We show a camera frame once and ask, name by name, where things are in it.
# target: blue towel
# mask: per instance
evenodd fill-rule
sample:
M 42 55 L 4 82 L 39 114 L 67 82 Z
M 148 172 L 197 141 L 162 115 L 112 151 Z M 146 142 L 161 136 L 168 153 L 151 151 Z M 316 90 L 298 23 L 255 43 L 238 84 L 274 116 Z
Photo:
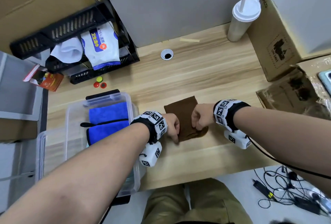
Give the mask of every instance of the blue towel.
M 127 126 L 129 126 L 128 120 L 90 127 L 86 130 L 87 142 L 92 145 Z
M 126 102 L 93 108 L 89 110 L 88 114 L 90 122 L 95 125 L 112 120 L 128 118 Z

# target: black wrist strap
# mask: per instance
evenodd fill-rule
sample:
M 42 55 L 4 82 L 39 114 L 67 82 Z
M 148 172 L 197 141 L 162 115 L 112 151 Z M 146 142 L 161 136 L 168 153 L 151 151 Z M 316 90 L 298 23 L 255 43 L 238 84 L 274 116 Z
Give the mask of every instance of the black wrist strap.
M 238 128 L 234 125 L 234 122 L 233 122 L 234 114 L 239 109 L 241 109 L 243 107 L 247 107 L 247 106 L 250 106 L 250 105 L 247 104 L 247 103 L 245 103 L 245 102 L 240 102 L 240 103 L 236 103 L 236 104 L 232 105 L 229 108 L 228 113 L 227 113 L 225 119 L 226 119 L 227 125 L 232 129 L 232 132 L 234 132 L 235 130 L 238 130 Z
M 149 121 L 148 119 L 145 119 L 145 118 L 137 118 L 137 119 L 133 120 L 130 123 L 130 125 L 131 124 L 134 124 L 134 123 L 142 123 L 145 126 L 147 126 L 147 128 L 149 130 L 149 140 L 148 140 L 148 143 L 155 144 L 157 142 L 155 126 L 154 126 L 154 124 L 151 121 Z

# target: brown cloth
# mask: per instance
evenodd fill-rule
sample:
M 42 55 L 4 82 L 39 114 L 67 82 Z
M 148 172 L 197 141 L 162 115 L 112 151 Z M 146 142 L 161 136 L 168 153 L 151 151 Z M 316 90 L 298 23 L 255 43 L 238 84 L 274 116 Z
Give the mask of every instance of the brown cloth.
M 180 131 L 178 139 L 180 142 L 191 138 L 202 137 L 208 131 L 208 127 L 202 130 L 197 130 L 192 127 L 191 116 L 197 104 L 198 102 L 195 96 L 192 96 L 164 106 L 166 113 L 174 113 L 179 119 Z

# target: leg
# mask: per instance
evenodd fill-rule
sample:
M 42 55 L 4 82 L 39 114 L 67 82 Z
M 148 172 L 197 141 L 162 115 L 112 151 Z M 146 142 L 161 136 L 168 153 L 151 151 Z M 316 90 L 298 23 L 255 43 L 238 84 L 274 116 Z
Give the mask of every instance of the leg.
M 209 221 L 219 224 L 253 224 L 240 202 L 216 179 L 188 183 L 191 207 L 185 221 Z
M 148 198 L 141 224 L 173 224 L 188 210 L 181 184 L 159 188 Z

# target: red magnet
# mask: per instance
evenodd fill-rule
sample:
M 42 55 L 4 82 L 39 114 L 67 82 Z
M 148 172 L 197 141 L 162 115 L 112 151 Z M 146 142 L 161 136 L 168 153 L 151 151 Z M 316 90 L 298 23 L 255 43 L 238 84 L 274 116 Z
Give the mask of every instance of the red magnet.
M 106 83 L 101 83 L 101 86 L 100 86 L 101 88 L 106 88 L 107 87 L 107 84 Z

